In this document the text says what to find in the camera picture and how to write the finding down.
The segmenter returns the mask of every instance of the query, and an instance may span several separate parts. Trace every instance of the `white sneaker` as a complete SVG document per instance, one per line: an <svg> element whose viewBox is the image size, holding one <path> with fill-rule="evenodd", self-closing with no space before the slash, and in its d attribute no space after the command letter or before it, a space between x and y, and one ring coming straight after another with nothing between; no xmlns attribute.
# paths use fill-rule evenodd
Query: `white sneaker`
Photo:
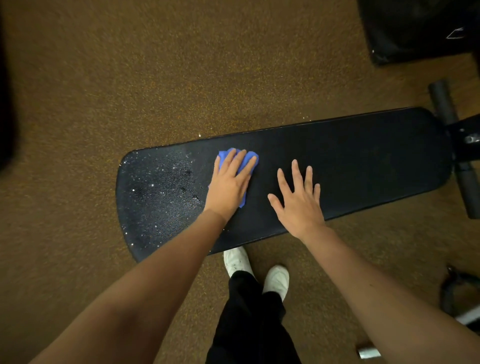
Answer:
<svg viewBox="0 0 480 364"><path fill-rule="evenodd" d="M253 276L252 267L248 260L248 254L243 246L224 251L223 262L225 263L225 268L227 268L230 277L233 276L233 273L237 270L244 270Z"/></svg>
<svg viewBox="0 0 480 364"><path fill-rule="evenodd" d="M270 268L265 278L264 293L277 292L283 301L287 295L289 282L290 274L288 274L288 270L284 266L274 266Z"/></svg>

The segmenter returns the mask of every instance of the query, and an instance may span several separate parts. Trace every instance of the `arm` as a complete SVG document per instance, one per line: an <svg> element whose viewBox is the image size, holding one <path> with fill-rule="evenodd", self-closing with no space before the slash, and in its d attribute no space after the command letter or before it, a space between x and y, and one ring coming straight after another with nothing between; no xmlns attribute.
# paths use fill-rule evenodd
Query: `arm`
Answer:
<svg viewBox="0 0 480 364"><path fill-rule="evenodd" d="M236 211L255 164L215 160L205 209L180 235L97 297L32 363L152 363L200 266Z"/></svg>
<svg viewBox="0 0 480 364"><path fill-rule="evenodd" d="M382 356L389 363L477 363L480 338L349 248L325 226L312 168L307 168L304 183L294 160L292 174L293 193L278 171L285 207L273 194L270 203L332 279Z"/></svg>

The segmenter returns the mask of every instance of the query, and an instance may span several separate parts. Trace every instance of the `black pants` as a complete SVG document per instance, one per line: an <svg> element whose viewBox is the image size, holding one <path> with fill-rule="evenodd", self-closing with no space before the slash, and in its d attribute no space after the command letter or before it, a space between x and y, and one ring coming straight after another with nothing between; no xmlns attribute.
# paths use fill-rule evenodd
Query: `black pants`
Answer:
<svg viewBox="0 0 480 364"><path fill-rule="evenodd" d="M228 282L229 298L218 321L207 364L300 363L290 335L282 326L285 308L276 292L248 272Z"/></svg>

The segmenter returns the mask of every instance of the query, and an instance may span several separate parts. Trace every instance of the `leg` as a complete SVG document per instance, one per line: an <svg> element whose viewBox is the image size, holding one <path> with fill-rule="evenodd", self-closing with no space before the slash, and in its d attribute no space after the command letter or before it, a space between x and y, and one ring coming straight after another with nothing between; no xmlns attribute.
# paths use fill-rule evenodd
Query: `leg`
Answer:
<svg viewBox="0 0 480 364"><path fill-rule="evenodd" d="M282 266L270 269L265 279L259 331L261 363L300 363L293 341L282 326L285 316L283 299L287 294L288 283L288 271Z"/></svg>
<svg viewBox="0 0 480 364"><path fill-rule="evenodd" d="M206 362L256 363L262 287L251 274L245 249L236 248L224 252L224 260L228 273L231 274L228 282L229 298L220 315Z"/></svg>

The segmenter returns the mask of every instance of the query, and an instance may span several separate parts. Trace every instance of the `speckled rubber flooring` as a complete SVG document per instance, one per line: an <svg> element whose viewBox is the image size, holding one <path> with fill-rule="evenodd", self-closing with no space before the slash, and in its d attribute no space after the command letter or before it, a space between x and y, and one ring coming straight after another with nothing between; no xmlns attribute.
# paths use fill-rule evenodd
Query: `speckled rubber flooring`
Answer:
<svg viewBox="0 0 480 364"><path fill-rule="evenodd" d="M2 15L20 144L0 175L0 362L27 362L134 265L114 193L130 150L430 108L443 76L460 117L480 112L468 54L374 68L355 0L3 0ZM330 225L432 303L446 262L480 274L480 223L454 180ZM307 250L288 234L247 250L260 279L290 270L284 324L302 361L358 363L367 337ZM208 257L158 362L204 361L227 280Z"/></svg>

